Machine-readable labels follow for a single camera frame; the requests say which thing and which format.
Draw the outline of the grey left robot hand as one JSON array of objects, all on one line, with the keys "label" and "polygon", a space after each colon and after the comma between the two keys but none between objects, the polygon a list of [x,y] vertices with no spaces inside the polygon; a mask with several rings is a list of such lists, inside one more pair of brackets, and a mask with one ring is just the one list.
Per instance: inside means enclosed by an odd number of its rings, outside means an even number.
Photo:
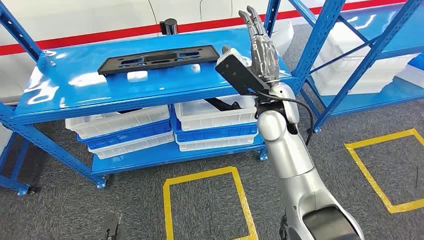
[{"label": "grey left robot hand", "polygon": [[126,226],[121,223],[121,218],[120,212],[109,212],[101,227],[99,240],[123,240]]}]

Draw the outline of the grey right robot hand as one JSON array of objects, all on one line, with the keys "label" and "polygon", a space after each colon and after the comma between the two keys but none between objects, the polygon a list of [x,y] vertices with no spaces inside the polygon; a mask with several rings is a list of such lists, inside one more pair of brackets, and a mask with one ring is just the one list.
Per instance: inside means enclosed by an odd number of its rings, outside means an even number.
[{"label": "grey right robot hand", "polygon": [[272,86],[279,82],[279,54],[257,11],[250,5],[246,10],[239,10],[238,14],[244,20],[250,37],[251,69],[261,80]]}]

